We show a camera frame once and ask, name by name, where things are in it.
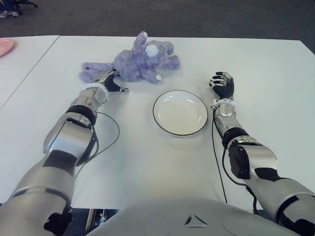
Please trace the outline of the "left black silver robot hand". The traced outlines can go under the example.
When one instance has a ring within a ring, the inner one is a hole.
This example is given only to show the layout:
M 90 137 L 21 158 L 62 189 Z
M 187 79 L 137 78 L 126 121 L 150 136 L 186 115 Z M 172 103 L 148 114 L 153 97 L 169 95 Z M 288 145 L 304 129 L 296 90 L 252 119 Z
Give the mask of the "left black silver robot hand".
M 116 70 L 102 71 L 93 80 L 94 83 L 103 84 L 109 92 L 129 92 L 129 89 L 119 86 L 114 82 L 114 79 L 118 77 L 119 73 Z

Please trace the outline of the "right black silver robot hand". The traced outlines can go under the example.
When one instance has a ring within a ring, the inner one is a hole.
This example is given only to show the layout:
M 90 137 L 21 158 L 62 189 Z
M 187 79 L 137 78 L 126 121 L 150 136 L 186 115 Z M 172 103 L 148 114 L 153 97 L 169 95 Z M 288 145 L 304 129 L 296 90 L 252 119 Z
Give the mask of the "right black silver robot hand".
M 233 99 L 234 79 L 227 72 L 216 72 L 209 81 L 209 86 L 220 97 L 220 99 Z

